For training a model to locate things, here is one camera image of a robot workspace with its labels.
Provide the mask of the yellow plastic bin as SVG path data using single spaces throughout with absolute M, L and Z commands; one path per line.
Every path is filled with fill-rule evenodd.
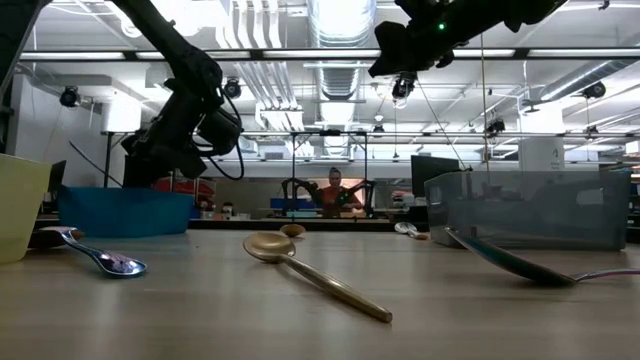
M 0 154 L 0 265 L 24 257 L 50 171 L 50 164 Z

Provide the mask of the red storage rack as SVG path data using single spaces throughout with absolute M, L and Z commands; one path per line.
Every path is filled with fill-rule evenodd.
M 157 180 L 152 188 L 161 192 L 192 195 L 197 201 L 213 202 L 217 183 L 210 179 L 189 179 L 185 177 L 164 177 Z

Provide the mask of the teal plastic bin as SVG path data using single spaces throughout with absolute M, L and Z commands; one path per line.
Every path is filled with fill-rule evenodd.
M 57 205 L 60 224 L 89 237 L 139 238 L 185 232 L 194 200 L 146 188 L 63 187 Z

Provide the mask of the black monitor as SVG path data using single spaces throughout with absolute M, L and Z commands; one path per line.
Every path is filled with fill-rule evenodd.
M 415 197 L 424 197 L 424 183 L 437 176 L 460 170 L 456 159 L 413 155 L 411 157 L 412 193 Z
M 62 185 L 66 164 L 67 161 L 62 160 L 52 165 L 48 185 L 49 192 L 55 192 Z

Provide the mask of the horizontal overhead beam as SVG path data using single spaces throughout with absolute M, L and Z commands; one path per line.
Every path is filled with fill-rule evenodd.
M 212 58 L 235 61 L 370 61 L 380 56 L 374 48 L 364 49 L 226 49 L 209 50 Z M 598 48 L 459 48 L 456 60 L 640 60 L 640 47 Z M 165 60 L 156 51 L 27 51 L 22 62 L 153 62 Z

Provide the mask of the blue background bin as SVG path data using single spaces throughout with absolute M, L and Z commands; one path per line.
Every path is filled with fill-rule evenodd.
M 270 207 L 272 209 L 280 209 L 288 211 L 290 209 L 301 209 L 306 204 L 305 199 L 291 198 L 271 198 Z

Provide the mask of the white pillar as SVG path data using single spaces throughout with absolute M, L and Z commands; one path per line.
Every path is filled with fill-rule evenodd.
M 561 171 L 565 150 L 561 138 L 525 138 L 519 142 L 521 171 Z

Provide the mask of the person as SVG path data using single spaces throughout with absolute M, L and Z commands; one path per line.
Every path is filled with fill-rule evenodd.
M 339 196 L 347 189 L 342 186 L 341 172 L 332 167 L 329 171 L 329 185 L 321 189 L 323 216 L 325 218 L 339 217 L 343 212 L 353 212 L 354 210 L 362 210 L 363 204 L 355 196 L 351 195 L 342 203 L 339 202 Z

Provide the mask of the grey plastic bin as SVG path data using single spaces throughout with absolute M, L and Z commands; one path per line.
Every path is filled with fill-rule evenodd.
M 504 249 L 618 251 L 626 245 L 631 180 L 600 171 L 450 172 L 424 183 L 431 239 L 445 229 Z

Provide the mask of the black station frame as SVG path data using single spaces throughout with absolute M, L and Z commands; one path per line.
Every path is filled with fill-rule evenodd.
M 367 135 L 366 132 L 364 132 L 364 131 L 342 132 L 342 131 L 339 131 L 339 130 L 322 130 L 322 131 L 318 131 L 318 132 L 293 132 L 291 134 L 291 136 L 292 136 L 292 144 L 296 145 L 296 138 L 298 136 L 305 136 L 306 138 L 309 138 L 309 137 L 312 137 L 314 135 L 317 135 L 317 136 L 320 136 L 320 137 L 340 137 L 340 138 L 346 136 L 349 139 L 352 139 L 353 141 L 355 141 L 356 144 L 363 149 L 364 156 L 365 156 L 365 158 L 364 158 L 364 178 L 362 180 L 369 180 L 368 179 L 368 158 L 367 158 L 367 156 L 368 156 L 368 135 Z M 295 151 L 296 151 L 296 147 L 294 147 L 292 149 L 292 175 L 291 175 L 290 178 L 292 178 L 292 177 L 297 178 L 296 177 L 296 153 L 295 153 Z M 351 196 L 351 194 L 349 193 L 349 190 L 351 188 L 353 188 L 354 186 L 351 186 L 351 187 L 343 186 L 343 187 L 345 187 L 347 189 L 347 191 L 346 192 L 342 192 L 340 194 L 340 196 L 339 196 L 339 202 L 340 203 L 342 203 L 344 200 L 347 200 Z M 360 190 L 354 195 L 361 201 L 363 199 L 363 197 L 364 197 L 364 192 L 362 190 Z M 317 207 L 321 210 L 322 217 L 325 218 L 323 216 L 323 208 L 322 208 L 322 206 L 317 206 Z M 355 217 L 357 214 L 362 214 L 364 217 L 367 217 L 363 210 L 354 210 L 353 212 L 343 212 L 343 213 L 346 213 L 349 218 Z
M 124 183 L 127 155 L 122 142 L 129 133 L 102 131 L 100 135 L 106 141 L 103 186 L 120 188 Z

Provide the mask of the silver ventilation duct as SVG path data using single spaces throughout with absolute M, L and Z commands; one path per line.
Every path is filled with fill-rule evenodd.
M 306 0 L 311 44 L 319 48 L 363 48 L 373 25 L 376 0 Z M 329 100 L 349 100 L 357 93 L 358 68 L 320 68 L 320 91 Z

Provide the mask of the black aluminium table frame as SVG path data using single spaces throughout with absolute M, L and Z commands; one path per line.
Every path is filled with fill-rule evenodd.
M 166 225 L 147 221 L 142 225 L 105 225 L 94 221 L 84 224 L 72 224 L 87 236 L 93 237 L 148 237 L 158 235 L 181 234 L 186 230 L 242 230 L 277 231 L 284 225 L 298 224 L 313 232 L 394 232 L 394 223 L 371 219 L 275 219 L 267 218 L 248 221 L 213 221 L 192 219 L 188 225 Z

